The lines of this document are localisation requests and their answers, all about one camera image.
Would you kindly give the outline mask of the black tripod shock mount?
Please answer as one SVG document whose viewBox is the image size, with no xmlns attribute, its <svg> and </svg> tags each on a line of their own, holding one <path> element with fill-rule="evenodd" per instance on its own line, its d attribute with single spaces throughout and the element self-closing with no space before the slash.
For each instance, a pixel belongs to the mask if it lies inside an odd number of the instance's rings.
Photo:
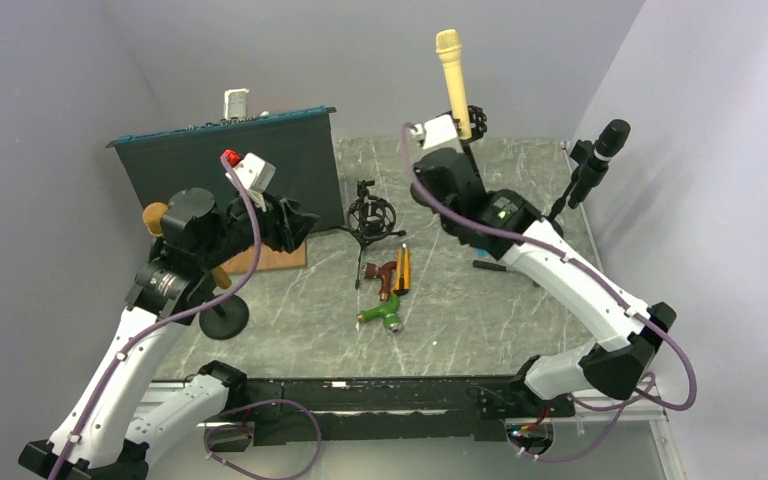
<svg viewBox="0 0 768 480">
<path fill-rule="evenodd" d="M 360 287 L 361 260 L 365 250 L 389 236 L 403 237 L 407 234 L 405 230 L 396 229 L 397 215 L 394 206 L 370 192 L 370 188 L 375 184 L 374 180 L 357 182 L 357 198 L 348 207 L 346 225 L 339 227 L 339 230 L 350 234 L 359 245 L 354 282 L 356 290 Z"/>
</svg>

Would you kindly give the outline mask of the black round base stand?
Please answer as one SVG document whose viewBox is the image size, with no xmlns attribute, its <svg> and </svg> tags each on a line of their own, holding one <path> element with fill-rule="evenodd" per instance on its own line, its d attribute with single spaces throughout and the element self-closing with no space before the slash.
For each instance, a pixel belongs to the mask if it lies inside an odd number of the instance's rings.
<svg viewBox="0 0 768 480">
<path fill-rule="evenodd" d="M 213 340 L 229 340 L 240 334 L 250 318 L 248 304 L 238 296 L 229 297 L 219 305 L 199 314 L 202 333 Z"/>
</svg>

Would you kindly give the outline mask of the gold brown microphone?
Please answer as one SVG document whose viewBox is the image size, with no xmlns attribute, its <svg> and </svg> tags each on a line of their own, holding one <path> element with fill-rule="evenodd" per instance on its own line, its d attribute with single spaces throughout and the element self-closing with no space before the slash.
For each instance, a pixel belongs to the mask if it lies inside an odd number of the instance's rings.
<svg viewBox="0 0 768 480">
<path fill-rule="evenodd" d="M 154 202 L 144 208 L 142 221 L 152 236 L 163 236 L 161 220 L 168 209 L 168 205 L 163 202 Z M 230 276 L 221 266 L 214 268 L 211 273 L 217 287 L 221 289 L 229 289 L 231 287 L 232 281 Z"/>
</svg>

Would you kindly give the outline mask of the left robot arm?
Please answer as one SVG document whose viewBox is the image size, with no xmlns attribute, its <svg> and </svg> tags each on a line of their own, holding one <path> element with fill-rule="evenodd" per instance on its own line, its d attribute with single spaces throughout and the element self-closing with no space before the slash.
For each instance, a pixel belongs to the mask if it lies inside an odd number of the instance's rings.
<svg viewBox="0 0 768 480">
<path fill-rule="evenodd" d="M 18 462 L 47 479 L 143 479 L 198 423 L 239 417 L 250 398 L 244 372 L 214 360 L 146 414 L 137 409 L 169 350 L 192 324 L 213 339 L 239 334 L 249 319 L 222 265 L 255 245 L 294 252 L 318 218 L 297 201 L 236 197 L 220 208 L 203 188 L 182 190 L 143 212 L 154 242 L 126 297 L 111 344 L 63 423 L 25 445 Z"/>
</svg>

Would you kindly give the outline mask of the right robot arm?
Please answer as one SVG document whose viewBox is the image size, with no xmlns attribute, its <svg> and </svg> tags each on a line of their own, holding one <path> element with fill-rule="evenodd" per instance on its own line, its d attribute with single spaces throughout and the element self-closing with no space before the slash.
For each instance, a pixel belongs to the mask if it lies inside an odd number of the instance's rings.
<svg viewBox="0 0 768 480">
<path fill-rule="evenodd" d="M 487 189 L 466 153 L 437 148 L 406 166 L 416 196 L 439 214 L 446 233 L 530 278 L 592 336 L 579 347 L 530 358 L 510 391 L 517 411 L 534 415 L 549 400 L 586 389 L 622 402 L 643 396 L 638 384 L 676 320 L 668 304 L 622 291 L 521 194 Z"/>
</svg>

